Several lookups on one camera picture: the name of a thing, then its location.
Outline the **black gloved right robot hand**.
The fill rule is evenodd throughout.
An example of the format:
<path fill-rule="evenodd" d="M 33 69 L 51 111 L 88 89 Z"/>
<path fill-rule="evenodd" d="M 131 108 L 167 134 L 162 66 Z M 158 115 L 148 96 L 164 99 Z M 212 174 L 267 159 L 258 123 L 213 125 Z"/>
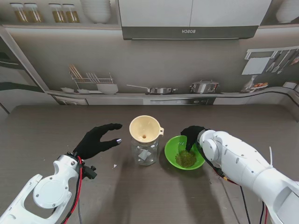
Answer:
<path fill-rule="evenodd" d="M 209 129 L 202 126 L 189 126 L 181 131 L 180 135 L 187 137 L 185 150 L 189 152 L 198 141 L 200 135 L 207 130 Z"/>

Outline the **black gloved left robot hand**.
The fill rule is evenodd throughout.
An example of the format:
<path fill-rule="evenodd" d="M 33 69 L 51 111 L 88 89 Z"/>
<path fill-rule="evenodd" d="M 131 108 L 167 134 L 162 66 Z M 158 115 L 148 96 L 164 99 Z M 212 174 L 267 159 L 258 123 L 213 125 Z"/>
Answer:
<path fill-rule="evenodd" d="M 101 141 L 101 138 L 108 131 L 119 130 L 121 128 L 122 124 L 118 123 L 110 123 L 94 127 L 85 134 L 83 139 L 73 150 L 73 153 L 81 159 L 87 160 L 96 156 L 98 153 L 105 152 L 115 146 L 118 146 L 122 142 L 121 139 Z"/>

